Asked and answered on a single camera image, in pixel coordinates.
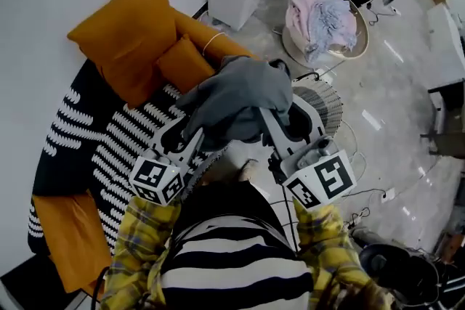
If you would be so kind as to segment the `wooden desk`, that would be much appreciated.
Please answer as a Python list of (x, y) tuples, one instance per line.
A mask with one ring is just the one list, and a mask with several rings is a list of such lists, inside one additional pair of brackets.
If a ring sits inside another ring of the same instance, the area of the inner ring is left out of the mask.
[(440, 95), (433, 127), (420, 135), (435, 145), (435, 150), (429, 150), (429, 154), (465, 160), (465, 78), (436, 86), (427, 92), (430, 96)]

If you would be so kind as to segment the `woven laundry basket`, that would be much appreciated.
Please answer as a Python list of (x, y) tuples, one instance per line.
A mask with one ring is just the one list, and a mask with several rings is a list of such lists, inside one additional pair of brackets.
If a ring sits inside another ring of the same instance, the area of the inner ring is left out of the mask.
[(343, 104), (336, 90), (316, 72), (295, 78), (291, 85), (297, 96), (316, 109), (325, 132), (334, 136), (341, 125), (343, 114)]

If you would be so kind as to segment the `person's shoe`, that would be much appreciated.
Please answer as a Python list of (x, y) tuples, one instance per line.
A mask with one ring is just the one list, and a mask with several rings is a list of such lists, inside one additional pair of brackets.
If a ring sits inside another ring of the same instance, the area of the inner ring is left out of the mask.
[(259, 167), (259, 161), (256, 159), (248, 159), (242, 168), (239, 170), (237, 180), (240, 182), (251, 182)]

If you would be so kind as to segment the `person's left forearm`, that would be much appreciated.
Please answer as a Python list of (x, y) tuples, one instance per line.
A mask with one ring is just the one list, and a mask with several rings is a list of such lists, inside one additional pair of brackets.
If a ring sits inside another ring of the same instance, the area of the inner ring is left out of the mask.
[(166, 310), (161, 267), (181, 202), (156, 205), (134, 196), (119, 227), (100, 310)]

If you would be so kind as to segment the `person's black trousers legs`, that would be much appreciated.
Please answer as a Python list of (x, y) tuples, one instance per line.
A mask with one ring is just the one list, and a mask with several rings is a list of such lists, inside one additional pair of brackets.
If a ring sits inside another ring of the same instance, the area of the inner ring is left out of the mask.
[(296, 259), (276, 213), (248, 181), (199, 187), (182, 204), (171, 237), (173, 256), (211, 261), (207, 267)]

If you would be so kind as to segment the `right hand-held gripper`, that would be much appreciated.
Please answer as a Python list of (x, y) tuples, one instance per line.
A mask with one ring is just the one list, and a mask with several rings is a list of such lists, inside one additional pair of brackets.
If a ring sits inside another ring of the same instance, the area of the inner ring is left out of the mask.
[(287, 189), (306, 210), (314, 210), (338, 200), (357, 185), (345, 150), (340, 150), (325, 128), (317, 110), (297, 94), (289, 109), (288, 140), (278, 115), (259, 107), (261, 128), (272, 142), (269, 159), (277, 184)]

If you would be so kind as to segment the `person's striped shirt torso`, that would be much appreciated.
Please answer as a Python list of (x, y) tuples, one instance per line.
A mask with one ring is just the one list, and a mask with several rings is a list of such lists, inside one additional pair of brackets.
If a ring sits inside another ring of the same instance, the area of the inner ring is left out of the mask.
[(309, 310), (313, 280), (277, 229), (230, 215), (173, 235), (161, 287), (168, 310)]

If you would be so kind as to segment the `small orange cushion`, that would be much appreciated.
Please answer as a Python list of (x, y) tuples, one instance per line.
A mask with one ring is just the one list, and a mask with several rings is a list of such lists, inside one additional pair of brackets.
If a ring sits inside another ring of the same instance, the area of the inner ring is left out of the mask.
[(159, 57), (156, 64), (162, 76), (182, 94), (215, 73), (187, 34)]

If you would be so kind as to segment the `pink clothes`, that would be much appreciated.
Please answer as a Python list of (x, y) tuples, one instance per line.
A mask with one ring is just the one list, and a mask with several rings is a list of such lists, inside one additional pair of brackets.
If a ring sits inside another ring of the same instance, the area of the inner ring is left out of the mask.
[(300, 12), (304, 11), (305, 1), (306, 0), (288, 0), (288, 9), (286, 10), (286, 27), (290, 31), (293, 42), (299, 47), (303, 54), (304, 48), (307, 45), (307, 40), (301, 29)]

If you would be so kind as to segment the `black white patterned blanket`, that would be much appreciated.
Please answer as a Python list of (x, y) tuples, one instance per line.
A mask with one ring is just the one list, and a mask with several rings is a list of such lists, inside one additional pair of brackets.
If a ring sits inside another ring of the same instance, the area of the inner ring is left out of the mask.
[(134, 196), (129, 176), (155, 132), (184, 112), (171, 84), (131, 109), (87, 60), (65, 94), (44, 142), (33, 193), (70, 196), (90, 192), (97, 224), (114, 249), (126, 206)]

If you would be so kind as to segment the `large orange cushion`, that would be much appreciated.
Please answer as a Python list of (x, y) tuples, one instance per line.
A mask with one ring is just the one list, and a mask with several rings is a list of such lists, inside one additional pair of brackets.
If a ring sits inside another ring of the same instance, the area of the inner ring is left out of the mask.
[(70, 196), (33, 196), (33, 203), (65, 292), (94, 287), (110, 265), (110, 248), (94, 198), (89, 192)]
[(163, 83), (157, 59), (177, 41), (169, 0), (111, 0), (68, 33), (130, 107)]

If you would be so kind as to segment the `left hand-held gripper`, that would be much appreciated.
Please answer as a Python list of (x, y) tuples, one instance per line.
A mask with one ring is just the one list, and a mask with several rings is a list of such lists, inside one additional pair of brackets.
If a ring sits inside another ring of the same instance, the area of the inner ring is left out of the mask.
[(136, 159), (129, 183), (138, 197), (166, 206), (185, 188), (189, 162), (204, 138), (203, 129), (199, 128), (182, 151), (175, 152), (185, 143), (185, 127), (185, 116), (168, 122), (154, 133), (151, 148)]

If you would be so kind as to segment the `grey garment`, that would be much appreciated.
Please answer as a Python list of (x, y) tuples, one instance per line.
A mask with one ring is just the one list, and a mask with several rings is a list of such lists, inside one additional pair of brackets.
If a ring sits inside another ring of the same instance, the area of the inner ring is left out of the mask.
[(264, 62), (247, 56), (226, 56), (219, 71), (176, 102), (189, 116), (182, 138), (203, 129), (203, 151), (220, 150), (232, 140), (255, 143), (262, 130), (255, 109), (277, 112), (284, 125), (293, 102), (290, 71), (281, 59)]

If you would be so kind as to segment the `black office chair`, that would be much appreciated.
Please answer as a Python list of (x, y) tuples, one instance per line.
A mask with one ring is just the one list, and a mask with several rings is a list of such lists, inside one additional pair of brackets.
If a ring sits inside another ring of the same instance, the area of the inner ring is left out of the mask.
[(394, 310), (465, 310), (465, 269), (381, 243), (365, 246), (359, 259), (375, 283), (394, 297)]

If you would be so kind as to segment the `white counter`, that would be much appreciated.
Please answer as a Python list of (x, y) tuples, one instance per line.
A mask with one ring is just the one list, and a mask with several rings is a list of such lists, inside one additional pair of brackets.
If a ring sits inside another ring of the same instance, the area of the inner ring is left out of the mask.
[(448, 8), (438, 4), (427, 11), (431, 57), (426, 64), (428, 87), (465, 78), (465, 54), (456, 23)]

